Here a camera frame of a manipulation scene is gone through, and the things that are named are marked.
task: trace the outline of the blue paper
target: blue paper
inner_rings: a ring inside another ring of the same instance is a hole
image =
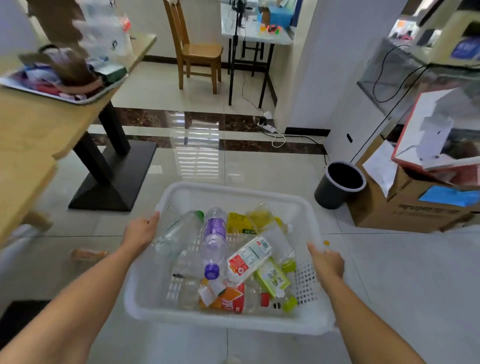
[[[480,191],[458,191],[455,188],[432,186],[419,201],[468,207],[480,201]]]

